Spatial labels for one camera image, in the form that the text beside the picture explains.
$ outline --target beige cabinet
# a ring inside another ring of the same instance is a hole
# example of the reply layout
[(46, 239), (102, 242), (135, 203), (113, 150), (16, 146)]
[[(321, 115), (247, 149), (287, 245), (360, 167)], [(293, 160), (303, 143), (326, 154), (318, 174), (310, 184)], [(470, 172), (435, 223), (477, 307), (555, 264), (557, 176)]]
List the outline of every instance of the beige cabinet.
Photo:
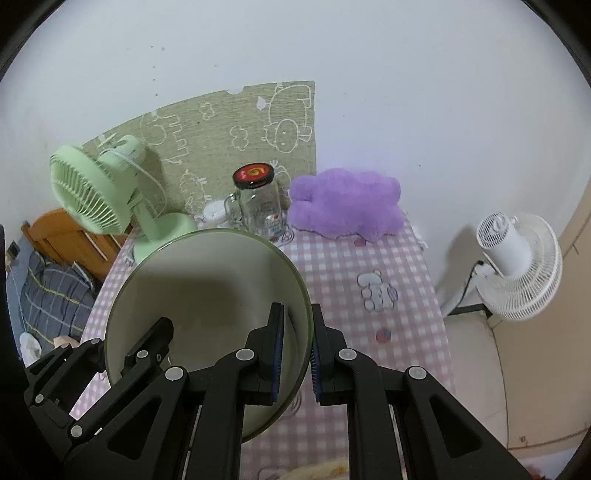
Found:
[(509, 449), (532, 456), (580, 442), (591, 426), (591, 223), (564, 257), (553, 302), (536, 318), (501, 322), (493, 331)]

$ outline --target white cloth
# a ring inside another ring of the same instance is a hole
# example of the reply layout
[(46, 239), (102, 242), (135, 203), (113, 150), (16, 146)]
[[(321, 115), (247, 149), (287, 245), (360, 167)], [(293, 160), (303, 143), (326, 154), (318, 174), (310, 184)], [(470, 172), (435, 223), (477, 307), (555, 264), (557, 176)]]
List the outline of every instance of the white cloth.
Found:
[(33, 335), (22, 332), (18, 341), (21, 344), (21, 357), (25, 362), (25, 367), (34, 364), (41, 358), (41, 345)]

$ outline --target purple plush toy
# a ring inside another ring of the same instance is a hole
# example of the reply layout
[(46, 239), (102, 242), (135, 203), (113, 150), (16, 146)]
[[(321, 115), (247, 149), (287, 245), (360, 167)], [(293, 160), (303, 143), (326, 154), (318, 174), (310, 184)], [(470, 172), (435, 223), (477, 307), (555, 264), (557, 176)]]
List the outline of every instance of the purple plush toy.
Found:
[(291, 182), (290, 197), (287, 220), (298, 230), (329, 238), (358, 233), (376, 242), (404, 227), (398, 180), (374, 171), (331, 168), (316, 177), (297, 177)]

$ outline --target green fan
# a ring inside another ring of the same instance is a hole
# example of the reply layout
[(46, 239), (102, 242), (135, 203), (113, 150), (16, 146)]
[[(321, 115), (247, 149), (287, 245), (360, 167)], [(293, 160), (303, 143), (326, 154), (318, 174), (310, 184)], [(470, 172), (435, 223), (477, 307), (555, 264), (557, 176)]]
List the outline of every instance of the green fan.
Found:
[(151, 213), (151, 204), (138, 188), (138, 172), (156, 182), (163, 193), (164, 189), (141, 167), (144, 158), (143, 143), (125, 135), (96, 160), (71, 145), (59, 148), (50, 160), (53, 193), (85, 230), (98, 235), (120, 235), (131, 216), (135, 217), (144, 233), (134, 246), (137, 263), (171, 240), (196, 229), (189, 215)]

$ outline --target fan grille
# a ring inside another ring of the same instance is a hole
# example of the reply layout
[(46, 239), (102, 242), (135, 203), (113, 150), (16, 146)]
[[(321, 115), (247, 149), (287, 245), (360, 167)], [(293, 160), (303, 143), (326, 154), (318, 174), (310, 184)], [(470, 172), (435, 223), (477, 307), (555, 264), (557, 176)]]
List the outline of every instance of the fan grille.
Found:
[(528, 270), (517, 278), (477, 277), (478, 290), (492, 313), (527, 320), (542, 311), (558, 290), (562, 253), (552, 228), (540, 217), (523, 214), (515, 229), (531, 248)]
[(54, 156), (50, 173), (54, 192), (77, 223), (99, 234), (119, 234), (125, 230), (125, 220), (116, 214), (113, 205), (70, 163)]
[(507, 215), (501, 212), (486, 217), (478, 226), (476, 237), (480, 246), (487, 250), (498, 247), (507, 236), (509, 223)]

